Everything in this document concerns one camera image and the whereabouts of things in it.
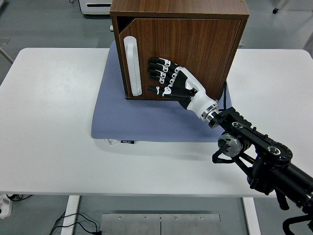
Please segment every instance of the wood grain surface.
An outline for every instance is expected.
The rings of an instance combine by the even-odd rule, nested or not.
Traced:
[[[219,98],[241,20],[134,19],[120,34],[129,98],[162,99],[146,90],[160,84],[149,77],[151,56],[169,59],[187,68],[205,87],[211,98]],[[132,96],[123,39],[137,39],[142,95]]]
[[[241,0],[113,0],[111,16],[247,19]]]

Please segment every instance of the power cord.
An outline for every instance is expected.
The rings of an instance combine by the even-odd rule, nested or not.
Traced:
[[[19,201],[22,201],[22,200],[25,200],[25,199],[31,197],[32,195],[29,195],[29,196],[27,196],[25,198],[23,198],[22,196],[20,197],[18,194],[13,194],[12,196],[9,196],[7,194],[6,196],[13,202],[19,202]]]
[[[68,227],[70,227],[70,226],[72,226],[72,225],[74,225],[74,224],[79,224],[80,227],[82,227],[82,229],[85,230],[85,231],[86,231],[87,233],[89,233],[89,234],[93,234],[93,235],[101,235],[101,234],[102,234],[102,231],[98,231],[97,224],[96,224],[94,221],[92,221],[92,220],[90,220],[90,219],[87,219],[87,218],[86,218],[85,216],[83,216],[82,214],[80,214],[80,213],[74,213],[74,214],[69,214],[69,215],[66,215],[66,216],[64,216],[64,215],[65,215],[65,212],[61,215],[60,218],[58,218],[58,219],[55,221],[55,223],[54,223],[54,225],[53,225],[53,228],[52,228],[51,232],[49,233],[49,235],[52,235],[53,232],[54,232],[57,228],[68,228]],[[80,222],[75,222],[75,223],[73,223],[73,224],[71,224],[71,225],[68,225],[68,226],[56,226],[56,224],[59,222],[60,219],[63,219],[63,218],[66,218],[66,217],[69,217],[69,216],[72,216],[72,215],[80,215],[80,216],[82,216],[83,218],[85,218],[86,220],[88,220],[89,222],[95,224],[95,226],[96,226],[96,231],[95,231],[95,232],[90,232],[90,231],[86,230],[86,229],[84,228],[84,226],[83,226]]]

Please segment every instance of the black cable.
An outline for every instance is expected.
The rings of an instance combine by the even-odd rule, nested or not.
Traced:
[[[57,228],[68,228],[68,227],[70,227],[70,226],[73,226],[74,224],[79,224],[80,227],[82,227],[82,229],[85,230],[87,233],[93,234],[92,232],[89,232],[88,230],[86,230],[80,222],[75,222],[75,223],[73,223],[73,224],[71,224],[71,225],[67,225],[67,226],[63,226],[63,225],[62,225],[62,226],[56,226],[56,227],[54,227],[54,228],[52,229],[51,232],[53,233],[54,230],[56,230]]]
[[[224,106],[224,110],[226,110],[226,92],[227,92],[227,82],[225,81],[224,83],[224,103],[223,103],[223,106]]]
[[[294,235],[294,233],[289,228],[290,224],[295,224],[295,223],[300,223],[300,222],[304,222],[304,221],[309,221],[311,219],[312,219],[312,216],[308,215],[308,214],[307,215],[303,215],[303,216],[298,216],[298,217],[286,219],[283,222],[284,233],[286,235]]]
[[[13,196],[10,197],[10,196],[8,196],[8,194],[7,194],[6,196],[7,196],[11,201],[13,201],[13,202],[19,202],[19,201],[22,201],[22,200],[25,200],[25,199],[31,197],[32,195],[29,195],[28,197],[25,197],[25,198],[22,198],[22,199],[18,199],[18,200],[14,200],[15,197],[19,198],[19,197],[16,196],[16,195],[15,195],[14,197],[13,197]]]
[[[53,226],[51,232],[49,233],[49,235],[52,235],[52,233],[54,232],[54,230],[56,230],[57,228],[67,228],[67,227],[70,227],[70,226],[72,226],[72,225],[74,225],[74,224],[79,224],[79,225],[82,227],[82,229],[85,230],[87,233],[94,234],[94,235],[101,235],[101,231],[98,231],[97,224],[96,224],[94,221],[92,221],[92,220],[90,220],[90,219],[87,219],[84,215],[82,215],[82,214],[80,214],[80,213],[69,214],[69,215],[66,215],[66,216],[64,216],[64,215],[65,215],[65,212],[62,214],[62,216],[61,216],[60,218],[58,218],[58,219],[55,221],[54,226]],[[55,226],[55,225],[57,224],[57,222],[58,222],[60,219],[63,219],[63,218],[66,218],[66,217],[69,217],[69,216],[72,216],[72,215],[80,215],[80,216],[82,216],[84,219],[86,219],[86,220],[88,220],[89,222],[95,224],[95,226],[96,226],[96,231],[95,231],[95,232],[89,232],[88,230],[86,230],[86,229],[83,227],[83,225],[82,225],[80,222],[75,222],[75,223],[73,223],[73,224],[71,224],[71,225],[68,225],[68,226]]]
[[[65,215],[65,213],[66,213],[66,211],[65,212],[63,212],[63,214],[60,216],[60,218],[58,218],[55,222],[54,222],[54,225],[53,225],[53,227],[52,227],[52,229],[51,229],[51,231],[50,231],[50,233],[49,233],[49,235],[51,235],[52,233],[53,233],[53,231],[55,230],[55,226],[56,226],[56,224],[58,223],[58,221],[62,218],[62,216],[64,216]]]
[[[224,82],[224,87],[223,87],[223,109],[219,109],[219,111],[224,111],[226,110],[226,98],[227,98],[227,82]]]

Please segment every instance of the white robotic wrist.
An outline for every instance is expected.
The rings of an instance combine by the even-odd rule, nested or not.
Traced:
[[[191,98],[187,110],[193,111],[202,121],[210,121],[215,114],[219,113],[219,106],[202,90]]]

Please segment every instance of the metal plate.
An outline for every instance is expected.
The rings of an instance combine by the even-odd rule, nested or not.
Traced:
[[[102,214],[105,235],[220,235],[218,214]]]
[[[102,214],[105,235],[160,235],[160,214]]]
[[[162,214],[162,235],[220,235],[218,214]]]

